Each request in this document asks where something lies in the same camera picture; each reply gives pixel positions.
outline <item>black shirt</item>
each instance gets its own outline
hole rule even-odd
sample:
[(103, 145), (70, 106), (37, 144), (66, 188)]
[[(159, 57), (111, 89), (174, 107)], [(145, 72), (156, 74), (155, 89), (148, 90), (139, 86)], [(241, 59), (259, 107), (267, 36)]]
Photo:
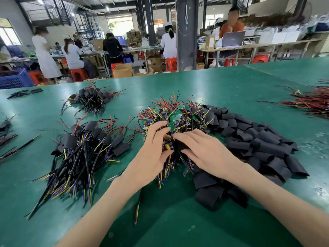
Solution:
[(80, 41), (80, 39), (74, 40), (74, 43), (78, 48), (82, 48), (82, 42)]
[(120, 55), (122, 47), (117, 39), (105, 39), (103, 41), (103, 50), (109, 52), (109, 57), (115, 58)]

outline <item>white cap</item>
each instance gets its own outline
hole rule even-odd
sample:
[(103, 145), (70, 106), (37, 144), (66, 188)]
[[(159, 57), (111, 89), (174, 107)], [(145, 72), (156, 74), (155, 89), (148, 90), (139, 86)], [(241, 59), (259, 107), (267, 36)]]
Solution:
[(223, 21), (224, 21), (224, 19), (223, 19), (223, 18), (217, 18), (217, 19), (216, 19), (216, 21), (215, 21), (215, 24), (216, 24), (216, 23), (220, 23), (220, 22), (223, 22)]

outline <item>hand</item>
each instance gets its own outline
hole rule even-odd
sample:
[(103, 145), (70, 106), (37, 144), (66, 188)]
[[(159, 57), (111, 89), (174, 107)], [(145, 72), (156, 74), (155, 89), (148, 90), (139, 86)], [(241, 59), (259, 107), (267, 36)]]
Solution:
[(167, 135), (169, 127), (159, 130), (166, 125), (167, 121), (159, 121), (149, 127), (144, 145), (121, 175), (121, 178), (134, 185), (137, 189), (135, 192), (155, 179), (167, 157), (173, 153), (173, 150), (162, 152), (163, 138), (171, 138)]
[(231, 25), (228, 25), (227, 32), (233, 32), (233, 27)]
[(182, 150), (182, 153), (193, 160), (199, 168), (218, 178), (229, 179), (242, 164), (218, 139), (199, 129), (175, 133), (172, 136), (189, 147)]

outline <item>ponytail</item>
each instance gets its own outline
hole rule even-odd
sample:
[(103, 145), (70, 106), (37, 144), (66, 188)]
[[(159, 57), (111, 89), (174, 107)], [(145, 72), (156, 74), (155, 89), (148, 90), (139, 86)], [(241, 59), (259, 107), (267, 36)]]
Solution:
[(64, 45), (64, 51), (65, 53), (68, 54), (68, 45), (69, 43), (71, 42), (72, 40), (71, 39), (64, 39), (64, 42), (65, 42), (65, 45)]
[(169, 29), (169, 36), (171, 39), (175, 36), (174, 32), (172, 31), (172, 28)]

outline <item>ceiling light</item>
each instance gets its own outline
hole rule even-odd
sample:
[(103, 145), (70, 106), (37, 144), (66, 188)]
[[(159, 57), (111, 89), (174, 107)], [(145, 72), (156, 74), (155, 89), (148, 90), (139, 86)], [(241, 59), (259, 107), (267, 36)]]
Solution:
[(43, 0), (36, 0), (36, 1), (43, 5)]

